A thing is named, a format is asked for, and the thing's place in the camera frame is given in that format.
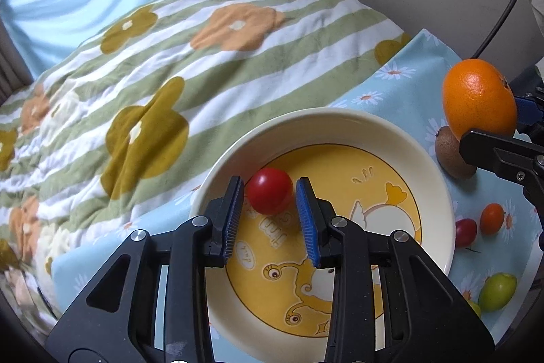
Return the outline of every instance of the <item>dark red cherry tomato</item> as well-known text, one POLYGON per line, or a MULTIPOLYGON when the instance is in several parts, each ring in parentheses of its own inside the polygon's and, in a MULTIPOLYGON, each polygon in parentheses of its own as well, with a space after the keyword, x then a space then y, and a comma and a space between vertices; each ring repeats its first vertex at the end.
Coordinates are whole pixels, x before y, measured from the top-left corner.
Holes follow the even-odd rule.
POLYGON ((455 248, 467 248, 476 240, 478 225, 472 219, 455 222, 455 248))
POLYGON ((255 211, 276 215, 284 211, 293 198, 293 182, 285 171, 263 168, 245 186, 245 194, 255 211))

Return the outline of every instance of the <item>flower pattern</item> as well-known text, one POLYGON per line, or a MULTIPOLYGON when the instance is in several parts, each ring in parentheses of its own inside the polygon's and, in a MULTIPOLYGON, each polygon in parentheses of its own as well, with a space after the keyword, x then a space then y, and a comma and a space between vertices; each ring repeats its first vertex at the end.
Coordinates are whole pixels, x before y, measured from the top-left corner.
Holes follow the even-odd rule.
POLYGON ((393 39, 382 40, 379 42, 374 48, 374 57, 376 58, 380 67, 389 62, 389 60, 391 60, 396 53, 401 51, 401 49, 404 48, 404 46, 406 46, 410 40, 410 35, 402 33, 400 42, 393 39))
POLYGON ((0 239, 0 271, 8 271, 9 268, 17 268, 19 260, 6 239, 0 239))
POLYGON ((86 286, 86 284, 89 283, 89 278, 86 274, 79 274, 74 281, 73 288, 75 289, 75 293, 79 294, 83 288, 86 286))
POLYGON ((436 156, 435 142, 436 142, 436 136, 439 133, 439 129, 442 127, 445 127, 446 125, 447 123, 445 122, 445 119, 440 120, 440 125, 438 124, 438 122, 436 122, 436 119, 434 118, 429 119, 429 126, 426 128, 427 134, 425 134, 425 140, 431 143, 429 148, 427 148, 427 151, 429 152, 429 155, 431 157, 436 156))
POLYGON ((368 93, 364 93, 360 95, 359 97, 356 97, 352 100, 353 104, 365 104, 370 103, 372 105, 377 105, 379 100, 384 100, 383 97, 381 97, 381 93, 377 91, 369 91, 368 93))
POLYGON ((208 24, 191 39, 195 50, 221 46, 223 51, 250 51, 259 48, 265 35, 279 28, 285 15, 270 7, 234 3, 215 10, 208 24))
POLYGON ((382 78, 386 80, 391 79, 397 79, 399 80, 401 77, 406 77, 411 79, 411 74, 415 73, 415 68, 408 68, 408 67, 397 67, 395 61, 391 61, 390 63, 386 63, 383 67, 381 67, 378 71, 376 71, 376 77, 382 78))
POLYGON ((115 235, 119 237, 120 239, 124 240, 126 239, 133 231, 136 231, 138 229, 138 225, 134 222, 128 222, 125 223, 120 228, 117 228, 115 230, 115 235))
POLYGON ((20 207, 9 214, 9 229, 17 240, 21 260, 30 263, 36 254, 37 240, 40 237, 40 221, 37 210, 40 203, 36 196, 29 197, 20 207))
POLYGON ((105 32, 100 44, 104 54, 119 50, 130 38, 141 36, 157 23, 159 16, 151 12, 151 5, 136 10, 129 17, 116 22, 105 32))
POLYGON ((331 108, 347 108, 347 99, 333 102, 329 105, 331 108))
POLYGON ((470 271, 462 280, 459 285, 459 292, 462 294, 465 300, 475 300, 478 296, 481 286, 481 276, 470 271))
POLYGON ((112 199, 132 191, 141 179, 164 173, 180 156, 189 137, 189 122, 171 107, 184 87, 185 81, 174 77, 146 106, 128 106, 115 116, 105 137, 112 158, 100 178, 112 199))
POLYGON ((49 113, 49 99, 45 95, 43 84, 37 84, 32 97, 23 103, 21 133, 28 134, 39 127, 47 113, 49 113))
POLYGON ((432 40, 435 43, 436 47, 438 47, 440 45, 439 39, 435 35, 433 35, 430 31, 423 30, 423 34, 427 38, 427 41, 432 40))
POLYGON ((15 295, 15 301, 21 308, 33 308, 34 301, 30 291, 28 290, 27 283, 24 279, 24 273, 20 269, 12 269, 4 273, 7 283, 12 288, 15 295))
POLYGON ((481 281, 481 284, 483 286, 483 284, 488 281, 489 277, 491 277, 492 275, 496 274, 497 271, 495 271, 495 267, 494 266, 491 266, 488 268, 488 270, 485 272, 485 274, 483 275, 483 279, 481 281))
POLYGON ((17 130, 0 131, 0 171, 7 170, 15 155, 15 141, 17 130))
POLYGON ((504 223, 501 229, 502 238, 508 243, 513 236, 513 231, 516 224, 516 207, 512 204, 512 199, 507 199, 502 205, 504 210, 504 223))

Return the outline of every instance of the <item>white daisy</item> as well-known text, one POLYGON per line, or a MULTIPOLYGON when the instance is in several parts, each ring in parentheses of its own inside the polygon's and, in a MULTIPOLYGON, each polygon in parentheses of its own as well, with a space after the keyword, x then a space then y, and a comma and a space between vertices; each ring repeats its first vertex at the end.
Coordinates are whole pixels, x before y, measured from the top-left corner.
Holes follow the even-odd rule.
POLYGON ((438 47, 440 45, 439 39, 435 35, 433 35, 430 31, 423 30, 423 34, 425 35, 427 40, 431 40, 431 39, 434 40, 434 43, 435 43, 436 47, 438 47))
POLYGON ((89 283, 89 278, 87 277, 87 275, 80 274, 75 278, 75 283, 73 285, 73 288, 79 294, 87 283, 89 283))
POLYGON ((494 266, 489 267, 489 269, 483 275, 483 279, 481 281, 482 286, 486 281, 488 281, 489 277, 491 277, 492 275, 495 275, 496 273, 497 273, 497 271, 495 270, 494 266))
POLYGON ((480 274, 474 274, 474 271, 470 271, 461 280, 458 290, 465 300, 474 300, 478 296, 481 284, 482 279, 480 274))
POLYGON ((505 204, 502 205, 502 207, 503 207, 505 216, 504 216, 504 224, 500 232, 503 239, 506 241, 506 243, 508 243, 508 241, 512 238, 513 230, 516 225, 516 216, 515 216, 516 207, 512 205, 511 199, 507 199, 505 201, 505 204))
POLYGON ((383 97, 380 97, 381 93, 377 91, 369 91, 368 93, 362 94, 352 100, 353 104, 364 104, 371 103, 372 105, 377 105, 378 100, 384 100, 383 97))
POLYGON ((331 108, 347 108, 347 99, 340 100, 339 102, 333 102, 329 105, 331 108))
POLYGON ((213 339, 219 340, 221 336, 217 332, 217 329, 213 327, 213 324, 209 324, 209 333, 213 339))
POLYGON ((128 222, 128 223, 125 223, 120 228, 117 228, 115 230, 115 234, 117 235, 117 237, 124 240, 130 235, 131 232, 136 231, 137 229, 138 229, 138 225, 136 223, 128 222))
POLYGON ((436 122, 436 119, 429 119, 429 127, 427 127, 427 134, 425 134, 425 140, 431 143, 431 146, 427 149, 430 156, 435 156, 435 141, 436 135, 439 133, 439 129, 445 127, 447 123, 445 119, 440 120, 440 125, 436 122))
POLYGON ((376 72, 376 77, 382 78, 382 79, 388 79, 388 80, 390 79, 398 80, 401 78, 401 76, 404 76, 406 78, 411 79, 412 76, 410 75, 413 73, 415 73, 414 68, 408 68, 408 67, 399 68, 396 66, 395 61, 390 61, 376 72))

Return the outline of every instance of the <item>orange cherry tomato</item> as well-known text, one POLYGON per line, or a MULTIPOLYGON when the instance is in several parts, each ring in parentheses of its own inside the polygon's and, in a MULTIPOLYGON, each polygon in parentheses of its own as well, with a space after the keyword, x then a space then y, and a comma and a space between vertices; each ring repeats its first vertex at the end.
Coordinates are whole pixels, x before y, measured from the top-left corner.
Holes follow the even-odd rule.
POLYGON ((499 232, 504 223, 504 210, 498 203, 490 203, 481 212, 480 232, 492 235, 499 232))

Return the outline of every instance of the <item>green and white striped blanket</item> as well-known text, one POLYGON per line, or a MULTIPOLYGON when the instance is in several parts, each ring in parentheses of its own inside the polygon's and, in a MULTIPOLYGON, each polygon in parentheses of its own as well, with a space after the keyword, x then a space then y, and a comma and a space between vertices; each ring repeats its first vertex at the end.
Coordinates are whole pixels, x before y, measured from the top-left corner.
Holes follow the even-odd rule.
POLYGON ((405 41, 357 0, 127 14, 0 108, 0 267, 33 274, 54 308, 55 257, 199 186, 243 134, 327 105, 405 41))

